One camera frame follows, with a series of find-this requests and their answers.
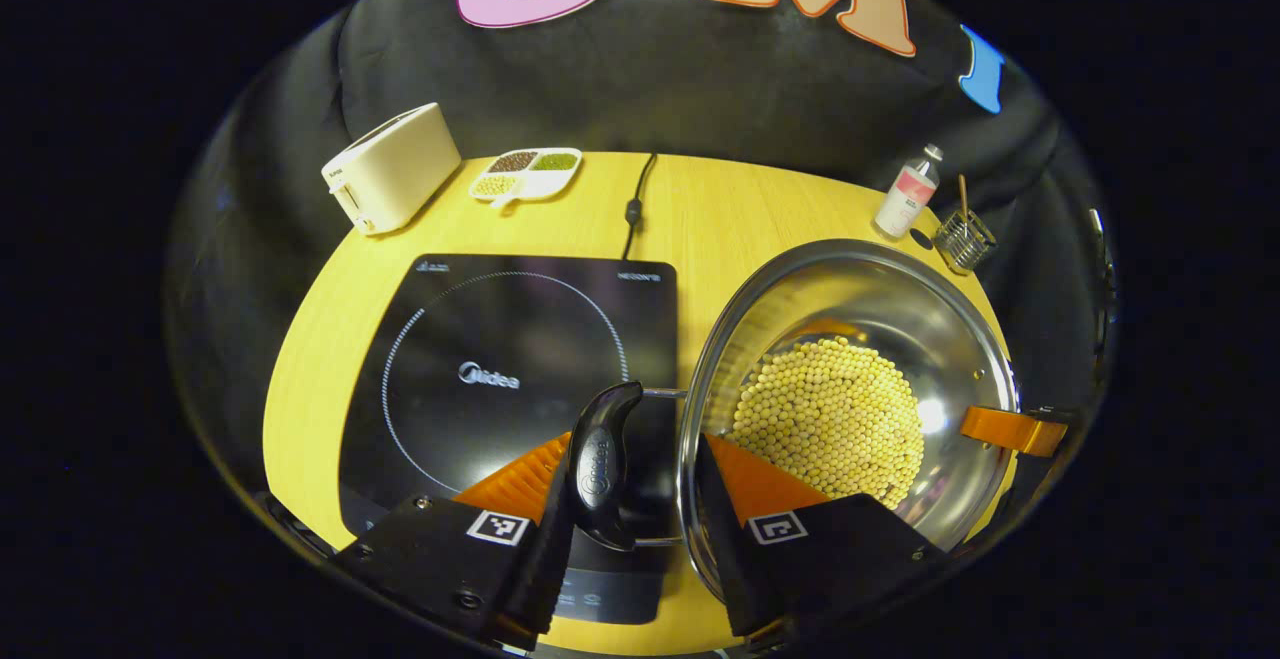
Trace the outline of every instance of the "wire mesh utensil holder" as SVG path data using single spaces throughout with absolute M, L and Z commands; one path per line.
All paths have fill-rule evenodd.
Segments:
M 933 244 L 937 246 L 947 267 L 961 276 L 970 275 L 978 262 L 997 246 L 996 235 L 991 234 L 973 211 L 969 212 L 968 225 L 964 214 L 952 212 L 947 221 L 942 221 L 938 226 Z

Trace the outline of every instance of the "blue letter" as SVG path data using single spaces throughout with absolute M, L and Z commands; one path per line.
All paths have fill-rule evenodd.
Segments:
M 969 95 L 979 107 L 998 115 L 1000 113 L 1000 65 L 1005 58 L 1000 56 L 991 44 L 982 36 L 974 35 L 968 26 L 960 24 L 965 35 L 969 35 L 969 74 L 960 77 L 960 90 Z

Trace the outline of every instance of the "power cord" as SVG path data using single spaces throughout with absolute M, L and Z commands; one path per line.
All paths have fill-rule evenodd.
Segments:
M 640 186 L 644 184 L 644 177 L 649 177 L 649 168 L 653 168 L 654 159 L 658 159 L 658 154 L 649 154 L 649 161 L 644 163 L 644 169 L 640 170 L 640 179 L 636 180 L 636 195 L 627 202 L 627 224 L 631 225 L 627 229 L 627 244 L 622 248 L 622 261 L 627 261 L 627 252 L 631 252 L 631 238 L 636 232 L 636 223 L 640 223 L 640 209 L 644 209 L 644 203 L 640 202 Z

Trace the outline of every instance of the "screw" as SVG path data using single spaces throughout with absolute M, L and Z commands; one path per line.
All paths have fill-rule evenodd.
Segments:
M 484 604 L 483 599 L 467 590 L 454 592 L 453 601 L 461 607 L 463 612 L 475 612 L 481 604 Z

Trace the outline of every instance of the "white plastic bottle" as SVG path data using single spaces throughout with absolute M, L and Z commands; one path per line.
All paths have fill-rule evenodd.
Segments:
M 925 203 L 938 189 L 938 164 L 942 163 L 942 148 L 933 145 L 924 147 L 924 156 L 902 164 L 897 179 L 884 195 L 884 202 L 876 212 L 876 226 L 892 239 L 900 239 L 911 229 L 911 223 L 920 216 Z

